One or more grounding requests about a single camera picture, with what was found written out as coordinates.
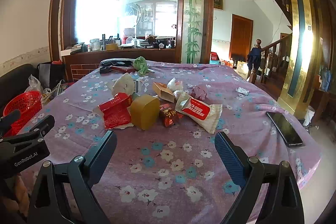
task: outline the trash can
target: trash can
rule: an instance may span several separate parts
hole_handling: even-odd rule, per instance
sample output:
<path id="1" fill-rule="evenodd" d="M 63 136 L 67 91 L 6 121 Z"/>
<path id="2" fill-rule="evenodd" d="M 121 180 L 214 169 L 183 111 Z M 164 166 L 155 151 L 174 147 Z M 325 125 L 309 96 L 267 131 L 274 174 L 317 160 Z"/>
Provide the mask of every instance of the trash can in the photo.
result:
<path id="1" fill-rule="evenodd" d="M 307 108 L 307 113 L 304 117 L 304 122 L 303 122 L 303 126 L 307 126 L 311 119 L 314 117 L 314 114 L 315 114 L 315 110 L 311 107 L 311 106 L 308 106 Z"/>

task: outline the purple floral tablecloth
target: purple floral tablecloth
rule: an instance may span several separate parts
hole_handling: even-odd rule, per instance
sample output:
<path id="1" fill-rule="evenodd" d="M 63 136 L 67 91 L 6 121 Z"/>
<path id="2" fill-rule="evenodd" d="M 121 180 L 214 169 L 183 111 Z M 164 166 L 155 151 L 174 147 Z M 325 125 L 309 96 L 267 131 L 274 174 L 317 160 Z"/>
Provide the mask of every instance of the purple floral tablecloth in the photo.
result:
<path id="1" fill-rule="evenodd" d="M 142 82 L 140 94 L 155 95 L 152 83 L 167 84 L 173 77 L 182 80 L 189 93 L 193 86 L 206 84 L 205 102 L 223 104 L 217 132 L 224 131 L 248 156 L 256 156 L 262 162 L 289 161 L 300 188 L 310 179 L 320 161 L 320 148 L 298 120 L 264 91 L 226 66 L 148 64 L 155 73 L 131 73 Z M 50 150 L 47 159 L 59 164 L 84 155 L 106 132 L 102 119 L 92 110 L 111 98 L 107 85 L 121 75 L 100 75 L 99 70 L 90 73 L 46 105 L 22 131 L 51 114 L 55 127 L 45 137 Z M 250 91 L 248 96 L 236 92 L 239 86 Z M 286 147 L 266 111 L 284 113 L 304 146 Z M 136 127 L 114 131 L 117 148 L 100 182 L 92 188 L 112 223 L 221 222 L 240 188 L 232 182 L 216 152 L 215 135 L 186 116 L 170 128 L 158 120 L 147 131 Z M 30 190 L 43 161 L 22 172 Z M 257 218 L 265 194 L 263 187 L 250 220 Z M 73 198 L 70 205 L 75 211 Z"/>

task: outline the red brick pattern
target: red brick pattern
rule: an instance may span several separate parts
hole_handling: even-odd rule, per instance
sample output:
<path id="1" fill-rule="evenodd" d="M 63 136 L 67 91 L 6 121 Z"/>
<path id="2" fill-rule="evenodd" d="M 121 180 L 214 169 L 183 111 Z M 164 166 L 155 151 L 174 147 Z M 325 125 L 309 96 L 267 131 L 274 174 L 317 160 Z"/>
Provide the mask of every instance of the red brick pattern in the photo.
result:
<path id="1" fill-rule="evenodd" d="M 73 81 L 76 82 L 99 68 L 99 64 L 70 65 Z"/>

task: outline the green cloth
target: green cloth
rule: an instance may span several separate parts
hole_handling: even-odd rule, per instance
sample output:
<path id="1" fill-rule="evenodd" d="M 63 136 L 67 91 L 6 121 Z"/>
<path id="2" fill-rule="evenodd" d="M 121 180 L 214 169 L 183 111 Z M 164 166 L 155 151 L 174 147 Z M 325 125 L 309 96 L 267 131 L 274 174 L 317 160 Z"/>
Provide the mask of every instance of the green cloth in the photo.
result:
<path id="1" fill-rule="evenodd" d="M 138 71 L 140 75 L 145 75 L 148 71 L 147 61 L 142 56 L 134 60 L 133 67 Z"/>

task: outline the black bag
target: black bag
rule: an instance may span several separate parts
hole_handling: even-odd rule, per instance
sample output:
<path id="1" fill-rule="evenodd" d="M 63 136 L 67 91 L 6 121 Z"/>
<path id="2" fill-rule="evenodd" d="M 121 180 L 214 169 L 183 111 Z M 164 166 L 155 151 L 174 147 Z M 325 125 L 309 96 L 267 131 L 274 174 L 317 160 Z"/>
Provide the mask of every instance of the black bag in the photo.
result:
<path id="1" fill-rule="evenodd" d="M 37 65 L 39 81 L 43 89 L 53 89 L 61 80 L 65 80 L 64 64 L 57 65 L 45 62 Z"/>

